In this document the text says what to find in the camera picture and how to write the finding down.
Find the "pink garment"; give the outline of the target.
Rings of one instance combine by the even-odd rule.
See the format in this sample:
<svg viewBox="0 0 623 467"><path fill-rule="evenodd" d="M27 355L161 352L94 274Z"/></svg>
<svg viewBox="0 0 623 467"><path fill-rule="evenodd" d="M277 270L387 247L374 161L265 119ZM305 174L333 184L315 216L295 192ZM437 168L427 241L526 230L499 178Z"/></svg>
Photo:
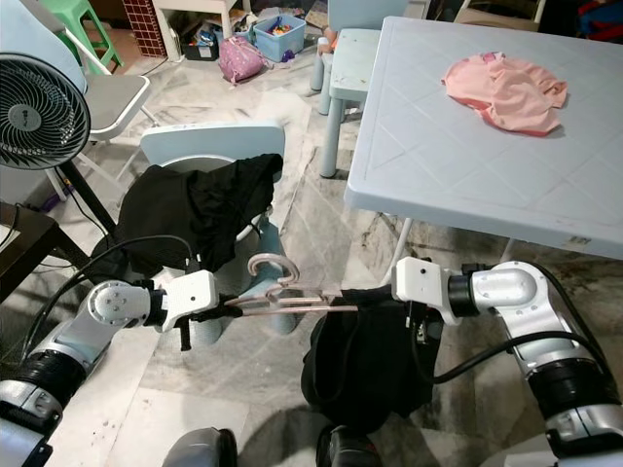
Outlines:
<svg viewBox="0 0 623 467"><path fill-rule="evenodd" d="M546 137L560 128L567 84L539 65L499 51L472 54L451 65L441 84L459 105L471 108L487 125Z"/></svg>

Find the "light blue plastic chair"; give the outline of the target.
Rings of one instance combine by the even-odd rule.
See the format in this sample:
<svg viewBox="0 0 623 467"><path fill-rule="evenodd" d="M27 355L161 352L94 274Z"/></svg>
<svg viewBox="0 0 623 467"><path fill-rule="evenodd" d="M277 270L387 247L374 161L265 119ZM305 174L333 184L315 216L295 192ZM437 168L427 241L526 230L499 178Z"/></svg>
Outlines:
<svg viewBox="0 0 623 467"><path fill-rule="evenodd" d="M209 172L235 161L253 159L263 153L283 156L285 136L283 128L275 122L236 122L235 124L186 124L148 129L139 139L139 148L150 167L158 164L177 172L203 170ZM257 215L253 224L238 234L235 244L236 256L213 272L218 293L226 297L243 297L253 292L262 281L275 280L280 269L267 264L255 276L246 263L257 254L279 254L283 250L279 232L267 212ZM160 234L164 239L175 240L177 236ZM200 266L199 255L188 243L186 267L183 271L205 270Z"/></svg>

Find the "pink plastic clothes hanger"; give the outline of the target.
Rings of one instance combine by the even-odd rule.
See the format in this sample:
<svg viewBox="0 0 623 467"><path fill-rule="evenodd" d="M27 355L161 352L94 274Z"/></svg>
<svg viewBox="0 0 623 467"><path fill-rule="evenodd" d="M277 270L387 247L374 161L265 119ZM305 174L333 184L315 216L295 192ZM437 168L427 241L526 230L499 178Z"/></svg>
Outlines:
<svg viewBox="0 0 623 467"><path fill-rule="evenodd" d="M308 312L353 312L356 305L334 305L340 299L340 290L325 289L319 285L300 280L299 269L284 255L263 253L254 255L246 263L248 270L259 276L262 268L273 266L280 269L275 280L262 281L254 286L253 292L243 297L224 302L224 304L253 305L253 315L269 314L308 314Z"/></svg>

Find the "green plastic stool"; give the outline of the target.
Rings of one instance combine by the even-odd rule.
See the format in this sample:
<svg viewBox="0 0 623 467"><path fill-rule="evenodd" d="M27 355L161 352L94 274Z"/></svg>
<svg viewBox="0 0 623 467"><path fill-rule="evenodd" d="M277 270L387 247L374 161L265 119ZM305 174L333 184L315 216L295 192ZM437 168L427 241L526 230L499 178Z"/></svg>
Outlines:
<svg viewBox="0 0 623 467"><path fill-rule="evenodd" d="M115 72L117 68L125 65L108 36L107 23L99 19L90 0L41 1L48 6L54 17L66 23L70 34L90 46L99 61L108 66L108 71Z"/></svg>

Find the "beige wooden chair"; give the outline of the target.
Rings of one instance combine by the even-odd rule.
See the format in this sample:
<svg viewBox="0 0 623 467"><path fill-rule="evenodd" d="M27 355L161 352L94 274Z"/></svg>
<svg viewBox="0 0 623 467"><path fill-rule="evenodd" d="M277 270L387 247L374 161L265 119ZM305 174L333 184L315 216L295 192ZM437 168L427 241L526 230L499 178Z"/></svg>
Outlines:
<svg viewBox="0 0 623 467"><path fill-rule="evenodd" d="M547 0L463 0L454 22L535 32L546 3Z"/></svg>

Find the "blue and red backpack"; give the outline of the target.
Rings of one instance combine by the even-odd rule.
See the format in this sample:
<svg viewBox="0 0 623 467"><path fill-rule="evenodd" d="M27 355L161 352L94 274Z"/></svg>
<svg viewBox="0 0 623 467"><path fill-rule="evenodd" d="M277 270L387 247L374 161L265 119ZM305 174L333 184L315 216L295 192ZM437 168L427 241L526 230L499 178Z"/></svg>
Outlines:
<svg viewBox="0 0 623 467"><path fill-rule="evenodd" d="M577 12L580 35L589 40L623 41L623 0L588 0Z"/></svg>

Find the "light blue plastic table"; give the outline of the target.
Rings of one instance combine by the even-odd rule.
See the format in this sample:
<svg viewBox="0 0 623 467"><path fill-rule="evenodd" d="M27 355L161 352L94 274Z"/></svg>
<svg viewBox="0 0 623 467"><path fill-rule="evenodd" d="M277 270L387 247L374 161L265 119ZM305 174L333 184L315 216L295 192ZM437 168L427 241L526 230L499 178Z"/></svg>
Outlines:
<svg viewBox="0 0 623 467"><path fill-rule="evenodd" d="M445 93L451 65L487 51L567 82L560 127L506 132ZM384 19L346 205L623 261L623 44Z"/></svg>

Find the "pink fabric bag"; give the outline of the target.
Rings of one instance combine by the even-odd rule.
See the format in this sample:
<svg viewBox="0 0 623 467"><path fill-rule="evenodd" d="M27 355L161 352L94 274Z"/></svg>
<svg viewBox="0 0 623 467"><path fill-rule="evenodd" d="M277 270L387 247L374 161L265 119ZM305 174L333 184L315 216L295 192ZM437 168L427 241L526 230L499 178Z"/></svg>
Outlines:
<svg viewBox="0 0 623 467"><path fill-rule="evenodd" d="M224 80L237 85L261 74L266 68L266 59L261 51L255 49L244 37L230 37L219 45L217 63L221 67Z"/></svg>

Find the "black standing fan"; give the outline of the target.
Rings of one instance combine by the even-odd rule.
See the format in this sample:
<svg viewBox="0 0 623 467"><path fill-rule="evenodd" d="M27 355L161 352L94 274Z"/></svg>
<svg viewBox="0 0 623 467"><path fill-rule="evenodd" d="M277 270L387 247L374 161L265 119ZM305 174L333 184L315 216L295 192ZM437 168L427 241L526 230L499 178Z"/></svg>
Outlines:
<svg viewBox="0 0 623 467"><path fill-rule="evenodd" d="M74 164L88 144L90 129L88 103L65 74L28 54L0 54L1 164L58 172L110 235L115 222Z"/></svg>

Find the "grey robot left leg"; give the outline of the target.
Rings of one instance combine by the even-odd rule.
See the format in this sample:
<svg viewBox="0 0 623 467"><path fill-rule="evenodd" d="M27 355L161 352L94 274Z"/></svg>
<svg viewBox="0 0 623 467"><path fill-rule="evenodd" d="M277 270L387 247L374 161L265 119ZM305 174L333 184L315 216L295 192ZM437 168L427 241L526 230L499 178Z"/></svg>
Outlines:
<svg viewBox="0 0 623 467"><path fill-rule="evenodd" d="M235 433L212 427L184 433L165 455L162 467L238 467Z"/></svg>

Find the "dark wooden table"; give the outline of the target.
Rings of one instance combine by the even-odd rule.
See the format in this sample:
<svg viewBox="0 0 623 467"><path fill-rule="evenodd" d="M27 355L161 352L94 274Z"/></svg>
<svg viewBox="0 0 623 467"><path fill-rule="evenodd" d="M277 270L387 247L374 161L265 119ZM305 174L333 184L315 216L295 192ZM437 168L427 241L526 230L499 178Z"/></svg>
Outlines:
<svg viewBox="0 0 623 467"><path fill-rule="evenodd" d="M5 300L67 236L53 218L25 206L1 201L0 214L1 226L12 230L0 253L0 300Z"/></svg>

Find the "small light blue chair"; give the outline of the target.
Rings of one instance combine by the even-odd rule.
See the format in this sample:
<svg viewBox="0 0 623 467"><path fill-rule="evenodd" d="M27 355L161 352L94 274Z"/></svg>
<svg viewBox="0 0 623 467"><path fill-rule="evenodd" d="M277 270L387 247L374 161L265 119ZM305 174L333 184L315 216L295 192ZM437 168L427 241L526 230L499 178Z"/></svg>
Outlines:
<svg viewBox="0 0 623 467"><path fill-rule="evenodd" d="M329 26L337 34L330 54L321 54L321 113L326 129L321 153L320 177L337 173L340 124L348 102L365 102L371 71L377 58L384 18L402 17L408 0L328 0Z"/></svg>

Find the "white wooden side table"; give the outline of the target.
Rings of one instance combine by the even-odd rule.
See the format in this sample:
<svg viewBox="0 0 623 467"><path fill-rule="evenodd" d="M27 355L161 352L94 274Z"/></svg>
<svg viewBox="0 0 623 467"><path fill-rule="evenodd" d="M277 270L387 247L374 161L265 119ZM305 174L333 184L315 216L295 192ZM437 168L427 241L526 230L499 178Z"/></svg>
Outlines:
<svg viewBox="0 0 623 467"><path fill-rule="evenodd" d="M233 25L236 20L232 17L231 9L237 3L241 4L241 9L245 13L252 10L252 0L152 0L153 8L161 14L161 26L165 26L165 10L217 14L222 19L222 28L226 37L235 35Z"/></svg>

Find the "grey folding chair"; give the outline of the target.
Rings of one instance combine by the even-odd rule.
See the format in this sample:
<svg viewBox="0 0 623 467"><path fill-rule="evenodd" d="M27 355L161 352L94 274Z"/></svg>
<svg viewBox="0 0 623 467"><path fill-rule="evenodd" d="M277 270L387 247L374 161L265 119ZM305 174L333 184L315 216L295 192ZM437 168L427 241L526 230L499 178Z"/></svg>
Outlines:
<svg viewBox="0 0 623 467"><path fill-rule="evenodd" d="M105 74L85 74L86 84L84 98L90 110L91 130L90 142L107 144L115 136L119 136L129 121L142 112L152 121L153 126L161 127L162 122L144 107L151 94L151 82L141 75L112 75L94 56L93 50L66 32L65 36L80 51L80 56L90 60L105 71Z"/></svg>

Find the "blue plastic toy box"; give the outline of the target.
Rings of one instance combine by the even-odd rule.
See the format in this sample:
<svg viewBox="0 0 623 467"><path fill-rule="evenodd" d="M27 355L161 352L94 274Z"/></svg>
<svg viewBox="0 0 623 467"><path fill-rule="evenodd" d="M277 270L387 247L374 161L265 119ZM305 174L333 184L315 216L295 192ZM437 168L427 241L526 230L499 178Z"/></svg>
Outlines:
<svg viewBox="0 0 623 467"><path fill-rule="evenodd" d="M306 48L307 23L292 14L279 14L255 22L254 46L272 62L285 62Z"/></svg>

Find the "black garment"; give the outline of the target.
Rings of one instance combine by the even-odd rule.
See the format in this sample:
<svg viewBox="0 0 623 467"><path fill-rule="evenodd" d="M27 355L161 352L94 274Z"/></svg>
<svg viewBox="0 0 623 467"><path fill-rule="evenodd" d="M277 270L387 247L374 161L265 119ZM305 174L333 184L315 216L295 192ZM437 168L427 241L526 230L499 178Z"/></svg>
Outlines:
<svg viewBox="0 0 623 467"><path fill-rule="evenodd" d="M94 257L112 244L150 235L177 239L133 243L105 255L86 271L93 283L136 274L152 277L164 268L184 269L193 246L200 266L218 271L236 256L239 233L267 212L283 157L263 153L214 170L179 172L153 164L130 184L122 198L116 230L96 244Z"/></svg>
<svg viewBox="0 0 623 467"><path fill-rule="evenodd" d="M432 397L431 365L440 339L411 350L409 317L437 317L426 305L392 298L388 286L346 289L334 305L355 312L329 312L316 321L304 356L300 387L306 401L331 423L361 433L379 430L388 417L408 417Z"/></svg>

